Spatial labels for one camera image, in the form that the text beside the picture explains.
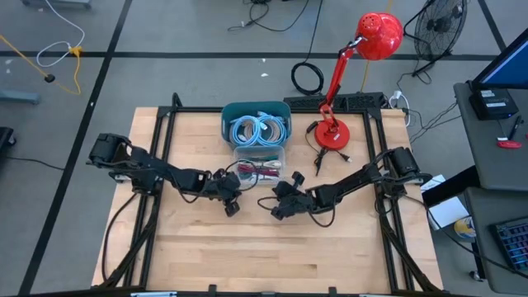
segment red desk lamp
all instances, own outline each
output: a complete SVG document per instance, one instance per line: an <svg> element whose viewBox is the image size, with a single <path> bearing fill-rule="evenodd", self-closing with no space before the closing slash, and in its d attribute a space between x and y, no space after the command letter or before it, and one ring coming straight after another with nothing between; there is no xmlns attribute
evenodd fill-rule
<svg viewBox="0 0 528 297"><path fill-rule="evenodd" d="M361 17L356 31L356 39L339 50L336 68L333 71L326 100L319 105L323 121L315 128L315 140L329 150L340 150L348 144L350 131L345 123L337 120L332 112L333 99L341 87L348 59L354 49L365 59L386 59L402 43L403 28L399 20L382 12L370 12Z"/></svg>

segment lamp base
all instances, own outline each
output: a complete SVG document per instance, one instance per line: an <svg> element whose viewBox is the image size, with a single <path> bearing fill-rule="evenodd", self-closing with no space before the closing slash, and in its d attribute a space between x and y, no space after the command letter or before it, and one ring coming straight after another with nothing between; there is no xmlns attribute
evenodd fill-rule
<svg viewBox="0 0 528 297"><path fill-rule="evenodd" d="M337 121L337 132L330 133L329 125L326 121L319 122L315 127L315 141L328 150L340 150L347 146L350 139L350 131L345 123Z"/></svg>

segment lamp shade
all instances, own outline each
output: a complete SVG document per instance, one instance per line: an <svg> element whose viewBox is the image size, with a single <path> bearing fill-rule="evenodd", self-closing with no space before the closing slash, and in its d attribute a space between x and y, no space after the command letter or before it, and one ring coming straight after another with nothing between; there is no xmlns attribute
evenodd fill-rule
<svg viewBox="0 0 528 297"><path fill-rule="evenodd" d="M357 24L356 36L363 36L356 47L365 59L386 59L402 44L402 23L393 15L383 12L369 12Z"/></svg>

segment computer monitor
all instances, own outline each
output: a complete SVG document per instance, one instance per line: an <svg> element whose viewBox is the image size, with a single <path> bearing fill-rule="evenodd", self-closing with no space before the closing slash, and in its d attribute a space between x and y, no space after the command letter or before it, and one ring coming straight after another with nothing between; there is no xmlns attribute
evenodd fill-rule
<svg viewBox="0 0 528 297"><path fill-rule="evenodd" d="M528 29L503 50L473 83L481 88L528 89Z"/></svg>

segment electric fan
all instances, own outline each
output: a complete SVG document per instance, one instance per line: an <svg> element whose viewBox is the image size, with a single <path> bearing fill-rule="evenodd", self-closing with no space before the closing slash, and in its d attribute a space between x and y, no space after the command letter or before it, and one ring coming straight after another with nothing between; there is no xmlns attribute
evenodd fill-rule
<svg viewBox="0 0 528 297"><path fill-rule="evenodd" d="M430 61L415 70L413 76L451 53L464 27L467 6L467 0L427 0L422 10L405 24L403 34L414 39L418 58ZM407 26L416 18L414 35L410 35Z"/></svg>

